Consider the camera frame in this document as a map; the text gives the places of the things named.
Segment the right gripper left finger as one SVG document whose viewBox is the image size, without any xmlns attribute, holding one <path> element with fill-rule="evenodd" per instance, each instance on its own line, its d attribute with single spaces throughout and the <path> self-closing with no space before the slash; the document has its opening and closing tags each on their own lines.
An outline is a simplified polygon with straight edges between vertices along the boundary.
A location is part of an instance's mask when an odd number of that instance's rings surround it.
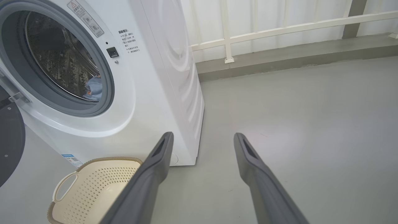
<svg viewBox="0 0 398 224">
<path fill-rule="evenodd" d="M 149 156 L 121 191 L 102 224 L 149 224 L 158 187 L 166 179 L 173 151 L 174 135 L 164 133 Z"/>
</svg>

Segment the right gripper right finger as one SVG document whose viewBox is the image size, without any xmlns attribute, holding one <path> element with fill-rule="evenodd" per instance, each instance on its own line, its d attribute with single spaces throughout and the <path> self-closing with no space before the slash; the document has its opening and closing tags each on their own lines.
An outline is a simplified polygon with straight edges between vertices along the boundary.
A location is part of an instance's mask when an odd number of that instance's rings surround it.
<svg viewBox="0 0 398 224">
<path fill-rule="evenodd" d="M 250 187 L 259 224 L 308 224 L 304 214 L 242 133 L 234 135 L 240 177 Z"/>
</svg>

